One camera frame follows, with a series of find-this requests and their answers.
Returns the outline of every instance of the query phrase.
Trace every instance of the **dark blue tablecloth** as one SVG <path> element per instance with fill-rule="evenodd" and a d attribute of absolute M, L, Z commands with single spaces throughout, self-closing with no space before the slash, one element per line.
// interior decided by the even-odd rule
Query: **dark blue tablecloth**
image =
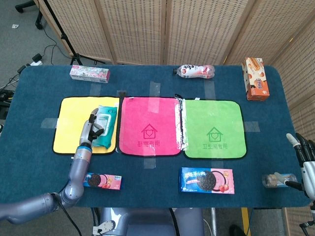
<path fill-rule="evenodd" d="M 156 157 L 156 168 L 144 169 L 144 158 L 114 152 L 94 155 L 89 172 L 123 176 L 120 191 L 86 188 L 79 206 L 85 207 L 297 207 L 309 200 L 295 189 L 266 189 L 263 174 L 294 173 L 300 179 L 295 151 L 286 140 L 294 129 L 276 69 L 265 67 L 270 97 L 247 101 L 240 66 L 216 66 L 214 84 L 203 79 L 173 75 L 173 66 L 104 66 L 111 71 L 108 84 L 73 80 L 71 66 L 30 66 L 20 77 L 0 137 L 0 202 L 9 203 L 45 192 L 59 191 L 67 181 L 70 156 L 52 151 L 53 128 L 41 128 L 45 118 L 57 118 L 68 96 L 149 96 L 150 82 L 160 83 L 160 96 L 232 100 L 242 109 L 244 121 L 258 121 L 260 132 L 246 132 L 247 154 L 238 160 L 191 160 L 181 153 Z M 180 193 L 181 167 L 233 169 L 235 194 Z"/>

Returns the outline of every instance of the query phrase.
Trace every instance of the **orange snack box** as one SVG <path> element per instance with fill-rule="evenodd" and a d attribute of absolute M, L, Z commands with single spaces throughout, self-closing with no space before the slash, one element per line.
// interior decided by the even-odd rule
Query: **orange snack box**
<path fill-rule="evenodd" d="M 245 58 L 242 63 L 247 100 L 264 101 L 269 97 L 265 69 L 261 58 Z"/>

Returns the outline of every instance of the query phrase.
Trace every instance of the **printed house logo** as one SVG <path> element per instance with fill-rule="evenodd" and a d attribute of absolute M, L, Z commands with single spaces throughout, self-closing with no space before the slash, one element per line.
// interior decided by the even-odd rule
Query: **printed house logo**
<path fill-rule="evenodd" d="M 158 131 L 154 129 L 154 127 L 150 124 L 148 124 L 143 130 L 143 138 L 144 139 L 155 139 L 156 138 L 156 133 Z"/>
<path fill-rule="evenodd" d="M 223 134 L 218 131 L 217 128 L 213 127 L 208 133 L 209 142 L 221 142 L 221 136 Z"/>

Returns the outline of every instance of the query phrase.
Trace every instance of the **toothpaste box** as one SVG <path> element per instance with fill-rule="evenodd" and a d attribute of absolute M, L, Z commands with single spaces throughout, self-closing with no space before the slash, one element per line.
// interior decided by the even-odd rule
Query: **toothpaste box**
<path fill-rule="evenodd" d="M 70 71 L 70 76 L 74 80 L 100 83 L 108 83 L 109 75 L 109 69 L 82 65 L 73 65 Z"/>

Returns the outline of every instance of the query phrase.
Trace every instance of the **oreo cookie box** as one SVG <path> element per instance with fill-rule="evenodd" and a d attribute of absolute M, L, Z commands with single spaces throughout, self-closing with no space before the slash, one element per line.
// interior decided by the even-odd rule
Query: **oreo cookie box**
<path fill-rule="evenodd" d="M 121 176 L 87 173 L 83 186 L 120 190 L 121 183 Z"/>
<path fill-rule="evenodd" d="M 182 167 L 179 186 L 181 192 L 234 194 L 233 171 Z"/>

